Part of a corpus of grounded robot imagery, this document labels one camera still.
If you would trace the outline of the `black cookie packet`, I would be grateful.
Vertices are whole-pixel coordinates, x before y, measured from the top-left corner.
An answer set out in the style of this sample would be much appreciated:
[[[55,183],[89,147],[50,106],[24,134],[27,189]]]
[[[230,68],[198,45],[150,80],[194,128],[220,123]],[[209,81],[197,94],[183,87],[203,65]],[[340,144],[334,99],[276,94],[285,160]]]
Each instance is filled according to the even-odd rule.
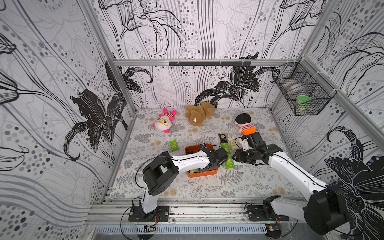
[[[226,134],[218,134],[218,136],[220,139],[220,143],[227,143],[228,142]]]

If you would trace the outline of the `yellow cookie packet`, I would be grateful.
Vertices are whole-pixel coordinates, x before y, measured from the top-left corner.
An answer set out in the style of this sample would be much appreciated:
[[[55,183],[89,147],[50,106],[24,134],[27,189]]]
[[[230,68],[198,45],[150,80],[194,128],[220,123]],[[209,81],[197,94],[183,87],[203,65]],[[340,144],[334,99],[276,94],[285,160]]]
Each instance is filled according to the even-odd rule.
[[[236,151],[239,147],[235,140],[230,140],[231,150]]]

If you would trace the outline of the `orange storage box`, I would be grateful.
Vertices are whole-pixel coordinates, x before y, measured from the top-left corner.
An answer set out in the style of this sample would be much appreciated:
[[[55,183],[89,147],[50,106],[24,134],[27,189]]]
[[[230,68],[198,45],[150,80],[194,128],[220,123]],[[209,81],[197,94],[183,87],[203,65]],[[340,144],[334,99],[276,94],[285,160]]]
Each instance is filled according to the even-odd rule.
[[[185,148],[185,154],[189,155],[192,153],[197,153],[201,149],[200,145],[195,145],[195,146],[188,146]],[[197,169],[199,172],[198,173],[193,173],[190,174],[189,171],[187,172],[187,175],[189,178],[197,178],[197,177],[204,177],[204,176],[211,176],[215,175],[218,172],[218,168],[214,167],[206,167],[204,169]]]

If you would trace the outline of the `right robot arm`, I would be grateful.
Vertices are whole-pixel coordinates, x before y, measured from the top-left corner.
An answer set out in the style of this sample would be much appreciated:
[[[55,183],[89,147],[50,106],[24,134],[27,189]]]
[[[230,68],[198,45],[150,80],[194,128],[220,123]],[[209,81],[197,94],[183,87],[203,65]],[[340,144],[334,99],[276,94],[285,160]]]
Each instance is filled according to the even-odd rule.
[[[305,201],[297,201],[274,195],[264,199],[262,206],[249,207],[250,220],[264,217],[266,220],[296,219],[304,221],[317,234],[325,235],[348,222],[344,192],[330,187],[309,174],[295,163],[277,145],[267,145],[260,133],[243,135],[236,141],[238,149],[232,159],[254,166],[267,165],[289,180],[303,195]]]

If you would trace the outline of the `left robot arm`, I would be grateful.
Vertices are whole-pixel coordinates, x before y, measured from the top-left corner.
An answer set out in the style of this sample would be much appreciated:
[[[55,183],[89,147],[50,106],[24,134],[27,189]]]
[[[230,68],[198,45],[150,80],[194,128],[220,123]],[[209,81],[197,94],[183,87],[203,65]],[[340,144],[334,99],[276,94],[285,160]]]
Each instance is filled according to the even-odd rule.
[[[205,176],[206,172],[218,169],[229,157],[223,147],[214,149],[211,145],[193,146],[192,150],[183,156],[172,156],[163,152],[155,157],[144,169],[143,180],[146,184],[142,210],[145,214],[157,208],[157,201],[163,192],[172,184],[178,175],[192,172],[197,176]]]

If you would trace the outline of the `black-haired doll orange dress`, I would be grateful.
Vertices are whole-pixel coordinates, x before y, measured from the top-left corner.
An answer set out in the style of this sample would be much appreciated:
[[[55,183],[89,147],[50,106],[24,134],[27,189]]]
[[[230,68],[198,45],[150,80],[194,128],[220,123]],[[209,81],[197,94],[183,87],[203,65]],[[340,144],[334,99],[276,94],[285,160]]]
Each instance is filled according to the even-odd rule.
[[[256,127],[252,124],[251,116],[247,113],[238,115],[235,119],[235,124],[239,127],[238,133],[244,136],[257,132]]]

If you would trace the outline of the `brown teddy bear plush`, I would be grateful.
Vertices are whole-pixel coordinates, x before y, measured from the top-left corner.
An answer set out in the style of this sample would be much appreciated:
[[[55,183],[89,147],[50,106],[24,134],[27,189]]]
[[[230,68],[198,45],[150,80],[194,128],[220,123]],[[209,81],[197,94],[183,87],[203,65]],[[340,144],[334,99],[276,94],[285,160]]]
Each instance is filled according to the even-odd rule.
[[[186,106],[186,118],[190,125],[202,127],[204,120],[212,116],[215,110],[209,102],[202,102],[200,106]]]

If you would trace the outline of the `green lid jar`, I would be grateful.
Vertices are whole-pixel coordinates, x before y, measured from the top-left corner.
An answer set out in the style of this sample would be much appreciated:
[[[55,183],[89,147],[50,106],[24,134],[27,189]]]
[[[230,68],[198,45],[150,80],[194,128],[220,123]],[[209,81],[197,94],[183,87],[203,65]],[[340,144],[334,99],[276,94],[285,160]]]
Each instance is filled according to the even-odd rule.
[[[299,95],[296,99],[296,114],[304,115],[307,108],[311,105],[312,98],[306,95]]]

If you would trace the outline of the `pink white owl plush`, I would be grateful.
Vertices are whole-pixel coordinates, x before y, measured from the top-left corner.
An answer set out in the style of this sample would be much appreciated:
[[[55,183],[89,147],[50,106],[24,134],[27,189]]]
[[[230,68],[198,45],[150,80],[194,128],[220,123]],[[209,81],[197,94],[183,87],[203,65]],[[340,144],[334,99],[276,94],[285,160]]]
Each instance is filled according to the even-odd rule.
[[[155,120],[152,127],[157,131],[169,133],[176,115],[176,110],[168,111],[166,108],[164,108],[163,113],[159,114],[159,117]]]

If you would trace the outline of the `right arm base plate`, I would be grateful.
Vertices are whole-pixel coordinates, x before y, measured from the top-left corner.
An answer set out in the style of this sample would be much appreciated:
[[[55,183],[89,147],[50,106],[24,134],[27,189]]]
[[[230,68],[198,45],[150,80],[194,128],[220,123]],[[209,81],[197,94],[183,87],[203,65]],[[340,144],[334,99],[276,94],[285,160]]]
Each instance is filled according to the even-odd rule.
[[[290,220],[287,216],[277,215],[270,207],[264,205],[246,204],[244,209],[252,222],[274,221],[278,223]]]

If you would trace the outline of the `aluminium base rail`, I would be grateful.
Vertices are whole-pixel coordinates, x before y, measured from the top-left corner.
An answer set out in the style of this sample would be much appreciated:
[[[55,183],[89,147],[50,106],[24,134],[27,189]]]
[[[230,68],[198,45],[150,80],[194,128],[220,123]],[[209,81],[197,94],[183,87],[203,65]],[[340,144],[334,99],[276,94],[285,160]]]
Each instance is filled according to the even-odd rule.
[[[262,203],[262,200],[159,199],[158,205],[170,207],[169,224],[245,224],[250,222],[248,213],[245,211],[247,203],[258,205]],[[130,203],[123,204],[123,202],[92,205],[86,217],[86,223],[117,224],[130,206]]]

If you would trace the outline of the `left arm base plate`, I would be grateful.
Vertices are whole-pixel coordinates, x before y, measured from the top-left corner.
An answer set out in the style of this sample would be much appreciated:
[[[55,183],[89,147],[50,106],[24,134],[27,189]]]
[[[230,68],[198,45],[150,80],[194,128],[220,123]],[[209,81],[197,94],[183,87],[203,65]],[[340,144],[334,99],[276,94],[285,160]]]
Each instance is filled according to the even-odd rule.
[[[157,206],[154,211],[147,214],[144,212],[142,206],[134,206],[130,210],[129,222],[167,222],[169,213],[169,206]]]

